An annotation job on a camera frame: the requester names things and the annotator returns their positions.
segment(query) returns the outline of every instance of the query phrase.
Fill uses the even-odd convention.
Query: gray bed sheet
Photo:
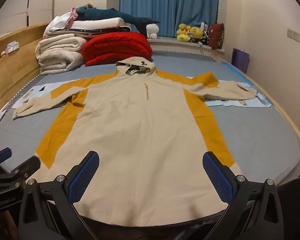
[[[224,67],[213,58],[201,55],[154,52],[158,69],[184,76],[195,76],[212,71],[220,80],[245,82],[235,70]],[[80,67],[62,74],[40,76],[33,85],[89,78],[112,73],[114,64]],[[272,178],[276,184],[285,179],[300,163],[300,144],[290,124],[274,106],[270,108],[244,108],[213,106],[217,123],[223,132],[230,152],[248,180],[264,182]],[[10,147],[12,157],[2,167],[11,171],[30,158],[57,117],[61,108],[12,120],[10,109],[0,122],[0,150]]]

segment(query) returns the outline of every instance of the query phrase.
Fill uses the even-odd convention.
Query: red comforter
[[[116,63],[129,57],[150,59],[152,49],[147,39],[137,32],[100,34],[88,41],[82,49],[86,66]]]

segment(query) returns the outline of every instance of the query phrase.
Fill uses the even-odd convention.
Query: hood
[[[125,66],[125,73],[133,75],[135,73],[153,73],[156,70],[155,64],[143,57],[130,57],[121,61],[118,61],[115,65],[117,70],[121,70],[122,66]]]

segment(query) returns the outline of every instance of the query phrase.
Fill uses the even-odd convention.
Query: power outlet
[[[300,33],[294,32],[293,39],[297,42],[300,42]]]
[[[291,38],[291,39],[294,39],[293,37],[294,37],[294,31],[293,30],[290,30],[290,29],[288,29],[288,35],[287,35],[289,38]]]

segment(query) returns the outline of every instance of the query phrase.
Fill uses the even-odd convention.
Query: blue curtain
[[[120,11],[156,19],[160,21],[158,35],[175,37],[180,23],[200,26],[201,22],[216,22],[218,0],[120,0]]]

